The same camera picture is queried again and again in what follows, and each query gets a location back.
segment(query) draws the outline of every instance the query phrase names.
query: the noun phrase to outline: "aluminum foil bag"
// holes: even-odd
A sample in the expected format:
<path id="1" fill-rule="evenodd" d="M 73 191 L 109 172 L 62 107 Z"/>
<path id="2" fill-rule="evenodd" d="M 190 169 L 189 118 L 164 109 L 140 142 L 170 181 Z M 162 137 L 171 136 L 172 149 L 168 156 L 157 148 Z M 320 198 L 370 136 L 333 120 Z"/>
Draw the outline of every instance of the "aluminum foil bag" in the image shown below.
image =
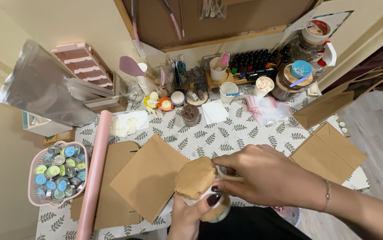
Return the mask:
<path id="1" fill-rule="evenodd" d="M 0 103 L 67 125 L 92 123 L 97 113 L 71 96 L 65 77 L 70 73 L 27 39 L 14 71 L 0 88 Z"/>

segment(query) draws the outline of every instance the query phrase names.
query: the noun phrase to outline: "black pants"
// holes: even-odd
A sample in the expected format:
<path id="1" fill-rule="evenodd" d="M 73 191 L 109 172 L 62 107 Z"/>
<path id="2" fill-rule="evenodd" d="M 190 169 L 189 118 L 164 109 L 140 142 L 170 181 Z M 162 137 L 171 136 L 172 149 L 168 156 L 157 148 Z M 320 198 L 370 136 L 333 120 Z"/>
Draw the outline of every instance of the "black pants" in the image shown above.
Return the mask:
<path id="1" fill-rule="evenodd" d="M 272 208 L 260 207 L 231 207 L 220 222 L 200 222 L 198 239 L 311 240 Z"/>

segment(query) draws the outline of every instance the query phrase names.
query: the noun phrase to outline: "orange silicone cup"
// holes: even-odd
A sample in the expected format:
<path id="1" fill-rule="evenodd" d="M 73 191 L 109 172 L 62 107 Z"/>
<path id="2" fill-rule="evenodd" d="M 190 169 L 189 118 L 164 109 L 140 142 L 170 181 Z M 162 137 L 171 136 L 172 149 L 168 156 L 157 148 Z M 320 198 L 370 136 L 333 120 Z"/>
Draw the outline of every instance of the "orange silicone cup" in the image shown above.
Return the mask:
<path id="1" fill-rule="evenodd" d="M 171 99 L 170 99 L 169 97 L 163 97 L 163 98 L 159 99 L 159 103 L 157 104 L 157 106 L 158 106 L 162 111 L 169 112 L 169 111 L 174 107 L 174 105 L 173 105 L 172 102 L 171 102 L 171 107 L 170 107 L 170 108 L 168 108 L 168 109 L 162 108 L 162 102 L 165 101 L 165 100 L 168 100 L 169 102 L 171 102 Z"/>

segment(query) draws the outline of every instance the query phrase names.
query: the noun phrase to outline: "woman's right hand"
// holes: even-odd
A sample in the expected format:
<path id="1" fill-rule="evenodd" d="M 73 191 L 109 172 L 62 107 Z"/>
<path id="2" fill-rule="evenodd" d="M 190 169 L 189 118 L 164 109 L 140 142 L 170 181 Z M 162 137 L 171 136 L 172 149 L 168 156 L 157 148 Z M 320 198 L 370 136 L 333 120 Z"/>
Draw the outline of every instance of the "woman's right hand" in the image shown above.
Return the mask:
<path id="1" fill-rule="evenodd" d="M 294 206 L 321 211 L 326 205 L 324 179 L 309 172 L 269 145 L 247 145 L 212 160 L 243 175 L 244 182 L 214 183 L 233 196 L 264 206 Z"/>

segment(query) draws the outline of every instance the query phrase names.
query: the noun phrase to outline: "cork board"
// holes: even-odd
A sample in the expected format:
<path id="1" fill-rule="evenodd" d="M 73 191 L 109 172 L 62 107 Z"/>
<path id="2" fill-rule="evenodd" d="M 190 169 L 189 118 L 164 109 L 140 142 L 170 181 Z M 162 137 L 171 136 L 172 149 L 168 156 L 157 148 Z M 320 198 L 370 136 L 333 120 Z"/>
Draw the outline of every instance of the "cork board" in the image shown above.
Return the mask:
<path id="1" fill-rule="evenodd" d="M 222 39 L 244 39 L 244 35 L 262 36 L 282 32 L 302 15 L 320 4 L 320 0 L 253 0 L 227 7 L 227 17 L 199 19 L 200 0 L 182 0 L 185 36 L 179 40 L 172 19 L 161 0 L 137 1 L 137 29 L 140 41 L 161 51 L 214 44 Z M 130 0 L 114 0 L 131 34 Z M 180 0 L 167 0 L 181 30 Z"/>

